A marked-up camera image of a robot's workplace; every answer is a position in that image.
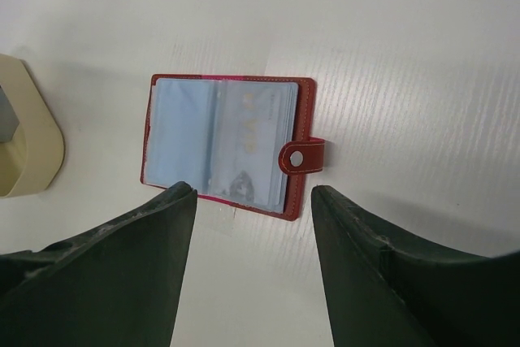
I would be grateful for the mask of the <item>red leather card holder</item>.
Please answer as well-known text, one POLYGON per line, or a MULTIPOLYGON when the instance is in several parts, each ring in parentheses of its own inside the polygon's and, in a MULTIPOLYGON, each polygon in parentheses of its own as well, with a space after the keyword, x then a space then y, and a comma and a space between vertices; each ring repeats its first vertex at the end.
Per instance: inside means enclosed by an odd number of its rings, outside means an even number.
POLYGON ((309 77, 153 75, 141 183, 183 181, 206 200, 298 219, 306 177, 324 166, 316 90, 309 77))

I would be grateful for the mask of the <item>silver VIP card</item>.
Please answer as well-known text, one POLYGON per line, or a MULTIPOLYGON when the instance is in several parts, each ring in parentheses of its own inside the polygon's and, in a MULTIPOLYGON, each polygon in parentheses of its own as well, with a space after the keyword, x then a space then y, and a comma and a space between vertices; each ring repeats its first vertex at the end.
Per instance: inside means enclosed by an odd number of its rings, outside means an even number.
POLYGON ((219 82, 211 194, 280 208, 284 174, 275 160, 292 138, 297 94, 295 82, 219 82))

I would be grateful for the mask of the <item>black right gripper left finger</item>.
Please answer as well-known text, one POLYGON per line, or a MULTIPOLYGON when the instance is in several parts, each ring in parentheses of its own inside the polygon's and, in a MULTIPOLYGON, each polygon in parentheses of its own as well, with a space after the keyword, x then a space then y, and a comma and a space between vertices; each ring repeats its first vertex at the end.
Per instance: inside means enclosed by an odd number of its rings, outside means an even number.
POLYGON ((168 346, 197 210, 179 182, 44 249, 1 257, 4 346, 168 346))

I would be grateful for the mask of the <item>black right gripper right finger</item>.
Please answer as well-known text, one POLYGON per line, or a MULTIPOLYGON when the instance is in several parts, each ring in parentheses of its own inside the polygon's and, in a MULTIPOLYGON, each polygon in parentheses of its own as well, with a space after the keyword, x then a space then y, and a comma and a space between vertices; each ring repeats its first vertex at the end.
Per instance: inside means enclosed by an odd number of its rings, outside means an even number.
POLYGON ((436 244, 327 185, 311 209, 335 345, 518 345, 518 253, 436 244))

